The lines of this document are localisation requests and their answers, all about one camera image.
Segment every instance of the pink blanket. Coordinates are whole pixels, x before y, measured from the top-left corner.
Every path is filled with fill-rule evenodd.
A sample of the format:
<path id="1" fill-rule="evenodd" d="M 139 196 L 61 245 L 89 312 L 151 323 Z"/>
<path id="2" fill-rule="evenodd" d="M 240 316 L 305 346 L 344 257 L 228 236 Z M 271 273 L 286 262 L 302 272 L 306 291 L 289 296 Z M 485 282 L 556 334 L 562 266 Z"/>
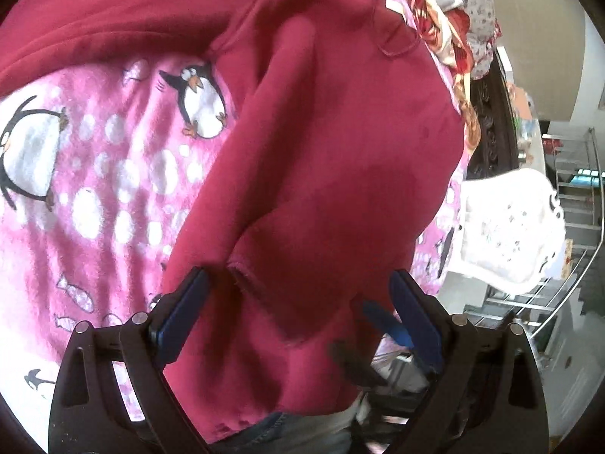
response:
<path id="1" fill-rule="evenodd" d="M 405 0 L 396 1 L 413 26 Z M 191 56 L 132 56 L 30 83 L 0 103 L 0 121 L 0 267 L 10 286 L 0 304 L 0 356 L 10 364 L 0 392 L 45 447 L 71 331 L 80 320 L 120 324 L 154 305 L 162 265 L 237 117 L 220 70 Z M 429 294 L 445 275 L 437 277 L 441 251 L 467 164 L 465 156 L 418 240 L 411 272 Z M 116 373 L 131 418 L 141 420 L 125 369 Z"/>

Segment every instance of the metal rivet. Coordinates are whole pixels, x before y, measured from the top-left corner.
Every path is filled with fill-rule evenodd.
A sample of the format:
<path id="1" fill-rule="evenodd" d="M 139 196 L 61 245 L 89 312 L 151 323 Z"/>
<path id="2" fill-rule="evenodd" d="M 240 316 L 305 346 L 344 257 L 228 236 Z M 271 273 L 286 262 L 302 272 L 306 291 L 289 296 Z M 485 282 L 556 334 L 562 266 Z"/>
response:
<path id="1" fill-rule="evenodd" d="M 147 320 L 147 313 L 145 312 L 137 312 L 134 316 L 132 316 L 132 322 L 134 324 L 143 324 Z"/>
<path id="2" fill-rule="evenodd" d="M 88 323 L 86 321 L 80 321 L 79 323 L 76 324 L 76 327 L 74 328 L 74 331 L 76 333 L 84 333 L 87 330 L 88 330 Z"/>
<path id="3" fill-rule="evenodd" d="M 462 314 L 454 314 L 452 316 L 452 322 L 456 325 L 456 326 L 466 326 L 468 323 L 468 319 L 465 315 Z"/>
<path id="4" fill-rule="evenodd" d="M 517 335 L 517 336 L 521 336 L 523 333 L 525 333 L 523 326 L 520 326 L 517 323 L 512 323 L 510 325 L 510 330 L 512 331 L 512 334 Z"/>

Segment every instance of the fish print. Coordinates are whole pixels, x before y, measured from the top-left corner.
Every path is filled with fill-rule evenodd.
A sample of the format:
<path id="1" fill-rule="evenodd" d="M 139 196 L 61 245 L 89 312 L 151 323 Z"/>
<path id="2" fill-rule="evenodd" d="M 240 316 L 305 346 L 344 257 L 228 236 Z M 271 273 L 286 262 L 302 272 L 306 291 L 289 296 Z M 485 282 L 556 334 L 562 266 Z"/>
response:
<path id="1" fill-rule="evenodd" d="M 61 275 L 59 278 L 57 288 L 65 291 L 65 293 L 74 301 L 74 303 L 84 312 L 92 314 L 95 311 L 95 303 L 93 302 L 93 299 L 91 299 L 90 295 L 80 287 L 69 283 L 64 275 Z"/>
<path id="2" fill-rule="evenodd" d="M 124 323 L 122 322 L 122 320 L 119 317 L 117 317 L 113 313 L 110 313 L 107 316 L 105 316 L 102 321 L 103 327 L 120 326 L 120 324 L 124 324 Z"/>
<path id="3" fill-rule="evenodd" d="M 122 86 L 125 87 L 131 80 L 143 81 L 145 78 L 149 78 L 149 73 L 147 60 L 137 60 L 124 70 Z"/>
<path id="4" fill-rule="evenodd" d="M 61 329 L 64 329 L 67 332 L 72 333 L 74 328 L 76 327 L 77 323 L 78 322 L 75 319 L 72 319 L 70 317 L 67 317 L 67 316 L 59 317 L 56 314 L 54 315 L 54 325 L 56 327 L 60 327 Z"/>

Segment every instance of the jeans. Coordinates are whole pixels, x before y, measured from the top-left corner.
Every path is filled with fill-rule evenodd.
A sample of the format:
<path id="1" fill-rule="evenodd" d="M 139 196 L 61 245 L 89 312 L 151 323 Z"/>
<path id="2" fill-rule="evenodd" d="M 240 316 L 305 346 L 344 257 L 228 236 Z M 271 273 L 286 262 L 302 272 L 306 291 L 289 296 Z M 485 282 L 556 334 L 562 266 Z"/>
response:
<path id="1" fill-rule="evenodd" d="M 359 403 L 340 413 L 302 417 L 274 413 L 211 446 L 216 454 L 347 454 Z"/>

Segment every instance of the dark wooden furniture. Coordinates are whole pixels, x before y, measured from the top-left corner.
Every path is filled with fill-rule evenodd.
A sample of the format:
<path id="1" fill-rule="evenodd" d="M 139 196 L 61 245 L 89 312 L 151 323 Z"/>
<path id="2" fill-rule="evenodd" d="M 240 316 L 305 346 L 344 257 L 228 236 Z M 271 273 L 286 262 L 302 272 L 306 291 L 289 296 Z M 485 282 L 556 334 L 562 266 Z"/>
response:
<path id="1" fill-rule="evenodd" d="M 481 141 L 468 164 L 467 179 L 518 169 L 517 137 L 504 71 L 497 53 L 489 73 L 471 82 L 471 103 L 481 125 Z"/>

